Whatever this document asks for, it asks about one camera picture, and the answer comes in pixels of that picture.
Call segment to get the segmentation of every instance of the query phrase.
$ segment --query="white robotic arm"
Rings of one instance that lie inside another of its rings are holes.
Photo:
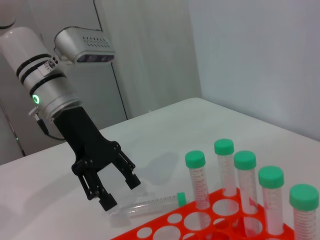
[[[12,6],[10,4],[20,1],[0,0],[0,9],[4,12],[3,7],[8,9]],[[53,122],[74,151],[76,159],[71,169],[78,176],[87,198],[99,198],[103,209],[107,211],[117,202],[105,190],[98,172],[113,164],[133,189],[140,184],[138,177],[133,174],[136,166],[122,152],[119,143],[109,141],[100,134],[59,68],[59,59],[48,53],[29,28],[12,28],[15,21],[13,14],[18,8],[10,9],[10,14],[6,14],[5,18],[0,14],[0,24],[6,25],[3,26],[6,33],[0,42],[2,53],[35,102],[35,114],[39,111]],[[55,45],[60,57],[65,56],[74,63],[105,64],[114,57],[112,46],[101,31],[68,27],[57,34]],[[41,119],[37,119],[37,122],[45,132]]]

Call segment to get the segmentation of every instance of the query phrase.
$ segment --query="green cap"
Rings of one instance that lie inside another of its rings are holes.
[[[217,155],[226,156],[235,152],[234,142],[230,139],[219,139],[214,143],[214,151]]]
[[[308,184],[294,185],[290,189],[290,204],[299,211],[313,211],[319,206],[319,192]]]
[[[264,166],[258,175],[260,185],[266,189],[277,189],[285,184],[284,172],[278,166]]]
[[[205,154],[202,151],[190,151],[185,155],[185,164],[190,169],[198,169],[206,164]]]
[[[176,197],[178,198],[179,207],[187,204],[186,194],[184,192],[178,192]]]
[[[256,155],[252,151],[238,151],[233,159],[235,168],[239,170],[251,170],[257,165]]]

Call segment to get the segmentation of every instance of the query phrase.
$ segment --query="plastic tube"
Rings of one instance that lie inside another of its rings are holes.
[[[184,192],[179,192],[174,196],[162,197],[121,207],[119,210],[112,212],[111,215],[125,214],[129,217],[136,217],[157,212],[167,213],[185,204],[187,204],[186,195]]]
[[[293,207],[294,240],[317,240],[318,190],[308,184],[297,184],[290,189],[290,204]]]
[[[285,183],[284,172],[277,166],[265,166],[259,170],[258,175],[262,186],[266,231],[271,235],[281,235],[284,232],[281,190]]]
[[[207,179],[205,174],[205,155],[202,151],[190,151],[185,155],[185,163],[189,168],[195,205],[198,209],[204,210],[210,208]],[[202,229],[207,228],[211,219],[205,213],[199,214],[200,225]],[[205,236],[206,239],[212,239],[212,235]]]
[[[242,210],[246,214],[255,214],[258,211],[256,165],[256,156],[251,151],[239,151],[234,155],[234,166],[238,173]],[[243,221],[247,237],[254,237],[260,233],[259,221],[251,217],[244,217]]]
[[[214,143],[214,152],[218,157],[222,191],[226,197],[233,197],[237,194],[234,151],[234,142],[230,139],[219,139]],[[228,201],[224,207],[227,215],[235,213],[238,209],[238,205],[232,201]]]

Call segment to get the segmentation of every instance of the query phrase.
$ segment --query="white table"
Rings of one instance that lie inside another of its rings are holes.
[[[209,191],[220,187],[213,144],[234,141],[235,150],[250,150],[257,168],[278,165],[284,170],[284,220],[292,226],[289,189],[297,183],[320,188],[320,143],[208,101],[192,98],[103,129],[118,141],[136,164],[142,186],[130,191],[113,165],[100,175],[119,204],[192,192],[185,154],[206,156]],[[108,240],[158,215],[135,223],[110,222],[97,200],[88,201],[71,165],[75,156],[67,143],[0,166],[0,238],[2,240]],[[258,187],[259,202],[262,203]]]

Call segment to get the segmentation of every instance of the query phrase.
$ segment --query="black band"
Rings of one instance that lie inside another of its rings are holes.
[[[43,65],[46,61],[42,61],[37,63],[36,65],[30,67],[27,71],[25,71],[25,73],[21,76],[20,82],[22,83],[22,85],[24,84],[26,78],[29,76],[29,74],[31,74],[34,70],[36,70],[38,67],[40,67],[41,65]]]
[[[46,82],[49,82],[52,79],[56,79],[56,78],[66,78],[66,75],[64,75],[63,73],[56,73],[56,74],[52,74],[50,76],[45,77],[44,79],[42,79],[41,81],[38,81],[30,90],[29,95],[30,97],[32,97],[32,95],[34,94],[34,92],[43,84],[45,84]]]
[[[37,56],[33,56],[30,59],[28,59],[27,61],[23,62],[20,67],[18,67],[18,69],[16,70],[16,76],[19,78],[19,74],[21,73],[22,69],[24,69],[27,65],[29,65],[30,63],[38,60],[38,59],[42,59],[42,58],[51,58],[50,54],[44,53],[44,54],[39,54]]]
[[[16,20],[13,21],[13,23],[11,23],[10,25],[8,26],[0,26],[0,29],[8,29],[8,28],[11,28],[14,24],[15,24]]]

